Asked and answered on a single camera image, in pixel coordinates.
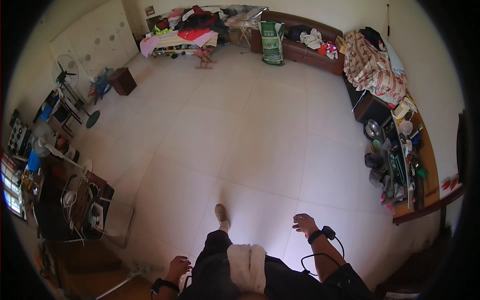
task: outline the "stainless steel pot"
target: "stainless steel pot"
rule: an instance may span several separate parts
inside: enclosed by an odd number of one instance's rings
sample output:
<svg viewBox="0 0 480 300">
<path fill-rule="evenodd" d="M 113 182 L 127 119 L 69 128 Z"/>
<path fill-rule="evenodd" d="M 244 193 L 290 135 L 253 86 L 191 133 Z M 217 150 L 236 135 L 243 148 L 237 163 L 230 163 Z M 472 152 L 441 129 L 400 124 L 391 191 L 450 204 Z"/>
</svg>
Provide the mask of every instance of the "stainless steel pot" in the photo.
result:
<svg viewBox="0 0 480 300">
<path fill-rule="evenodd" d="M 378 139 L 380 137 L 380 126 L 374 120 L 369 119 L 365 125 L 365 133 L 372 139 Z"/>
</svg>

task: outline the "person's arm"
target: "person's arm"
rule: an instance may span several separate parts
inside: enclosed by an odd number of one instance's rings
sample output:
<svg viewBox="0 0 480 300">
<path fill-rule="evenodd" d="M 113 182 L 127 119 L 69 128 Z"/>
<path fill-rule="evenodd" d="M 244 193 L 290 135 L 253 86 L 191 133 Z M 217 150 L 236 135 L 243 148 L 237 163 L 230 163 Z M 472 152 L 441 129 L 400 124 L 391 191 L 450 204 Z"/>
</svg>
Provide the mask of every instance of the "person's arm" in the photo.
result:
<svg viewBox="0 0 480 300">
<path fill-rule="evenodd" d="M 312 233 L 318 230 L 315 220 L 307 214 L 298 214 L 293 217 L 293 223 L 296 223 L 292 228 L 296 228 L 297 232 L 303 232 L 305 238 L 308 239 Z M 317 237 L 312 243 L 312 252 L 325 253 L 335 259 L 340 266 L 346 264 L 342 255 L 335 249 L 328 241 L 326 236 L 322 234 Z M 332 274 L 338 266 L 330 258 L 325 255 L 316 255 L 315 268 L 317 269 L 318 278 L 323 282 L 330 274 Z"/>
<path fill-rule="evenodd" d="M 170 262 L 170 269 L 164 280 L 175 284 L 177 287 L 180 287 L 180 282 L 182 278 L 191 269 L 192 266 L 190 266 L 190 262 L 187 260 L 187 257 L 176 256 Z M 175 290 L 165 286 L 161 287 L 160 290 L 158 290 L 158 294 L 153 295 L 154 300 L 175 300 L 177 297 L 178 293 Z"/>
</svg>

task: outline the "beige shoe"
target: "beige shoe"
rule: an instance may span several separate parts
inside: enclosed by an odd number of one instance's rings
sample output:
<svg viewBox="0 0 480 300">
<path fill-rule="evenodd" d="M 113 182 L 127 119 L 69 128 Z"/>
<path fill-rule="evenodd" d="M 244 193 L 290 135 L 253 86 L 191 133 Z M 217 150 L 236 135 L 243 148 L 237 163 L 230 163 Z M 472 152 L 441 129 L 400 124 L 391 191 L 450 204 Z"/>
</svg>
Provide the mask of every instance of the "beige shoe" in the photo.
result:
<svg viewBox="0 0 480 300">
<path fill-rule="evenodd" d="M 227 217 L 227 209 L 223 204 L 217 204 L 215 206 L 215 215 L 216 219 L 220 223 L 220 226 L 226 227 L 228 230 L 230 230 L 230 222 Z"/>
</svg>

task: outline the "window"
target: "window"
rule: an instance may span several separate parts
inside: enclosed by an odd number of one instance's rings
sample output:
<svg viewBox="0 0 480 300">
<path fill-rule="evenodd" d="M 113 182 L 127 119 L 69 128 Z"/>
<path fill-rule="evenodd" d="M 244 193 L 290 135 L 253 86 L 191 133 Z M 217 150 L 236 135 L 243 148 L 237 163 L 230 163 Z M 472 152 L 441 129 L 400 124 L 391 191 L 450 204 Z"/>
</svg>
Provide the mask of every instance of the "window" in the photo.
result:
<svg viewBox="0 0 480 300">
<path fill-rule="evenodd" d="M 23 204 L 20 201 L 20 188 L 12 182 L 12 170 L 1 162 L 1 181 L 3 182 L 3 195 L 10 210 L 19 217 L 23 215 Z"/>
</svg>

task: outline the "person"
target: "person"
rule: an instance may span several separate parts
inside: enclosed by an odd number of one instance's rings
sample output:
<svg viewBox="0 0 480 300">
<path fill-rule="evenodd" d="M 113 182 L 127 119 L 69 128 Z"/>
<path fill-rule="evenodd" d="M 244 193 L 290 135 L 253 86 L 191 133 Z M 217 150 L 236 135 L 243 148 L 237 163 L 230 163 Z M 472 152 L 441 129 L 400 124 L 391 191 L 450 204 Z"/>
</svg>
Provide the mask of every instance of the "person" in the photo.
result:
<svg viewBox="0 0 480 300">
<path fill-rule="evenodd" d="M 261 274 L 265 281 L 263 293 L 242 291 L 232 281 L 233 273 L 230 273 L 228 248 L 232 241 L 228 237 L 230 222 L 227 211 L 222 204 L 217 204 L 215 214 L 220 227 L 207 235 L 195 267 L 192 269 L 187 257 L 175 257 L 164 279 L 168 283 L 160 287 L 153 296 L 154 300 L 375 299 L 350 264 L 345 262 L 327 237 L 318 232 L 315 220 L 308 214 L 295 215 L 293 228 L 302 232 L 307 240 L 312 237 L 309 242 L 313 253 L 326 254 L 314 256 L 319 280 L 306 272 L 290 269 L 278 258 L 265 255 L 264 275 L 263 272 Z M 189 271 L 192 271 L 192 283 L 178 294 L 180 282 Z"/>
</svg>

